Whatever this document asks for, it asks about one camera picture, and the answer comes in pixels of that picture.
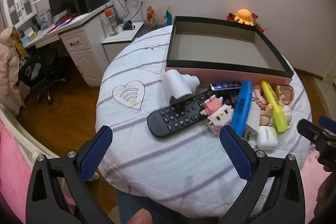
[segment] coat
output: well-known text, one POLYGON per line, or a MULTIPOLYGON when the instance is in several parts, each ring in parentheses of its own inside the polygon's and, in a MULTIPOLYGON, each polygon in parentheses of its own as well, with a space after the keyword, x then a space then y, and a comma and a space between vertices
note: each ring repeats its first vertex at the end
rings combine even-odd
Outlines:
POLYGON ((13 95, 16 101, 24 106, 16 86, 20 60, 11 35, 18 36, 14 27, 9 27, 0 34, 0 91, 5 96, 13 95))

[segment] person's leg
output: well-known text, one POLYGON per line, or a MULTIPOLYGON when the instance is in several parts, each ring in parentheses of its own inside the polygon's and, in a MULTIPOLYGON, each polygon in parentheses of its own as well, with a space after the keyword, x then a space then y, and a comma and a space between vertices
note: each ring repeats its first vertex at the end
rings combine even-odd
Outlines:
POLYGON ((134 196, 117 190, 119 215, 122 224, 126 224, 132 216, 144 208, 152 215, 153 224, 176 224, 176 212, 170 210, 150 198, 134 196))

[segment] blue gripper pad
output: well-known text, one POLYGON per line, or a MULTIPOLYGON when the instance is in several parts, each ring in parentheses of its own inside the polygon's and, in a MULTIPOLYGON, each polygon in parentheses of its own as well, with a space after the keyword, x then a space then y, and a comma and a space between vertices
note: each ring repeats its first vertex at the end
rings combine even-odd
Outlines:
POLYGON ((96 172, 98 165, 103 159, 107 149, 112 143, 112 129, 102 126, 96 135, 85 142, 78 150, 77 168, 82 181, 89 180, 96 172))
POLYGON ((336 122, 334 120, 322 115, 319 117, 319 125, 336 134, 336 122))
POLYGON ((219 133, 219 140, 239 177, 249 182, 256 167, 253 148, 248 142, 241 140, 230 126, 222 127, 219 133))

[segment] jeans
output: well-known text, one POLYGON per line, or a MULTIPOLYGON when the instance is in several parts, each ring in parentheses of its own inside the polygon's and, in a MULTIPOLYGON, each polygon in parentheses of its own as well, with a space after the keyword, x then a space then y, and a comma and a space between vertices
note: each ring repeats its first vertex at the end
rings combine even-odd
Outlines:
POLYGON ((213 224, 218 222, 218 218, 189 219, 171 209, 168 209, 150 198, 126 194, 117 190, 117 200, 119 205, 120 221, 127 223, 132 216, 144 208, 152 215, 153 224, 213 224))

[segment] box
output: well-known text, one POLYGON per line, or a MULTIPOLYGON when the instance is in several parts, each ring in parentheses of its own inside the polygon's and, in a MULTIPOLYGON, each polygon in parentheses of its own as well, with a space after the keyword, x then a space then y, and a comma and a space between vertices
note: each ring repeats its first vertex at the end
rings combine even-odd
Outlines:
POLYGON ((293 71, 257 28, 226 20, 175 17, 165 70, 210 83, 251 80, 288 85, 293 71))

